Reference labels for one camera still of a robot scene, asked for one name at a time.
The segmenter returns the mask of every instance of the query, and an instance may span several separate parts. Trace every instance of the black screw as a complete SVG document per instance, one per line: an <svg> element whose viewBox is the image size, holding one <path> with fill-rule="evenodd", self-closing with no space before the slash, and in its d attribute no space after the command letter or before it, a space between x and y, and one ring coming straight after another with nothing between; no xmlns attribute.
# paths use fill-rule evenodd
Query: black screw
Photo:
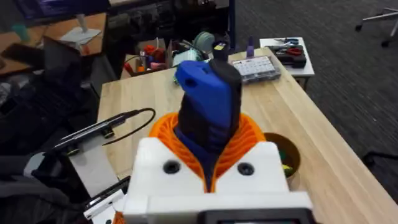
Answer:
<svg viewBox="0 0 398 224"><path fill-rule="evenodd" d="M242 175L252 175L254 173L254 167L247 162L242 162L238 165L238 171Z"/></svg>
<svg viewBox="0 0 398 224"><path fill-rule="evenodd" d="M180 171L180 163L177 161L167 161L163 165L163 171L166 174L175 174Z"/></svg>

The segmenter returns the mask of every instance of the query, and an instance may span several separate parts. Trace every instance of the black monitor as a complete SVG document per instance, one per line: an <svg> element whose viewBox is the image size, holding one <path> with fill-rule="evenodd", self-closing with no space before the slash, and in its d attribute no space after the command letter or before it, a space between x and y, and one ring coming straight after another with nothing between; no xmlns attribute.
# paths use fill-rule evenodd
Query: black monitor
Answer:
<svg viewBox="0 0 398 224"><path fill-rule="evenodd" d="M110 7L108 0L14 0L26 19L95 14Z"/></svg>

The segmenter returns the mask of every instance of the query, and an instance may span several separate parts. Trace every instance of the orange 3d-printed part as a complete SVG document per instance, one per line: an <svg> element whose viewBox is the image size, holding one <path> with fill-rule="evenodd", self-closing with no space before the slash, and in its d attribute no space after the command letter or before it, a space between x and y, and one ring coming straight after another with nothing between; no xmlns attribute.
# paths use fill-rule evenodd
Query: orange 3d-printed part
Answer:
<svg viewBox="0 0 398 224"><path fill-rule="evenodd" d="M197 176L203 180L205 192L215 192L215 183L225 171L238 162L259 141L265 137L257 124L247 115L240 114L239 126L234 136L224 148L214 168L211 189L206 188L202 166L196 157L174 134L174 127L178 124L178 113L170 113L156 121L149 133L149 137L156 137L180 158Z"/></svg>

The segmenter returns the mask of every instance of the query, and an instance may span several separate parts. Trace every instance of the desk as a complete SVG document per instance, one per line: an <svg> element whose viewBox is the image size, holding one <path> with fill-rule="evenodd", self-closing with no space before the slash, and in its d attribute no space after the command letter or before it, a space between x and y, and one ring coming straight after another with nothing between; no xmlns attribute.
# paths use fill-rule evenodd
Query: desk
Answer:
<svg viewBox="0 0 398 224"><path fill-rule="evenodd" d="M85 19L89 28L99 29L102 30L102 32L86 44L89 52L88 54L82 53L82 55L89 56L100 54L102 52L103 46L106 14L101 13L87 16ZM29 43L27 43L27 45L31 47L37 46L40 41L42 41L43 35L58 40L61 36L65 35L76 26L79 26L77 19L70 19L68 21L58 22L49 26L38 26L29 28L28 33L31 40ZM0 52L5 50L11 44L18 42L20 42L20 39L14 32L0 34ZM31 68L30 65L6 58L4 58L4 62L6 63L6 66L3 69L0 69L0 76L6 75L8 73L21 72L23 70L28 70Z"/></svg>
<svg viewBox="0 0 398 224"><path fill-rule="evenodd" d="M272 55L268 48L256 49L255 54ZM229 59L245 56L243 52ZM282 71L279 80L244 86L241 111L264 132L282 134L297 145L302 166L290 183L291 190L309 193L320 223L397 223L396 203L293 77L280 62L277 64ZM156 119L178 111L183 91L172 83L174 73L172 68L104 84L98 121L145 107L156 110ZM143 113L127 120L115 129L116 136L137 128L150 116ZM150 129L151 125L105 147L120 178L131 175L137 144Z"/></svg>
<svg viewBox="0 0 398 224"><path fill-rule="evenodd" d="M29 43L26 43L26 45L30 47L35 47L41 41L45 29L45 26L38 26L28 29L30 41ZM6 50L11 44L18 43L20 41L20 38L15 32L0 34L0 53L3 50ZM0 58L2 58L4 60L4 63L6 64L4 68L0 69L0 77L4 74L30 69L30 65L27 65L25 63L3 58L2 56L0 56Z"/></svg>

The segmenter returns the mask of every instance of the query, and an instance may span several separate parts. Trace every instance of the scissors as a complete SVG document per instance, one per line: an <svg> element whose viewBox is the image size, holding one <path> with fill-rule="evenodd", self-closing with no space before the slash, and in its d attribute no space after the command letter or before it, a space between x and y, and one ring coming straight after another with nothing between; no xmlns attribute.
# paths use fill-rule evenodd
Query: scissors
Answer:
<svg viewBox="0 0 398 224"><path fill-rule="evenodd" d="M275 39L276 41L283 42L283 43L291 43L294 45L299 44L299 40L296 38L285 38L285 39Z"/></svg>

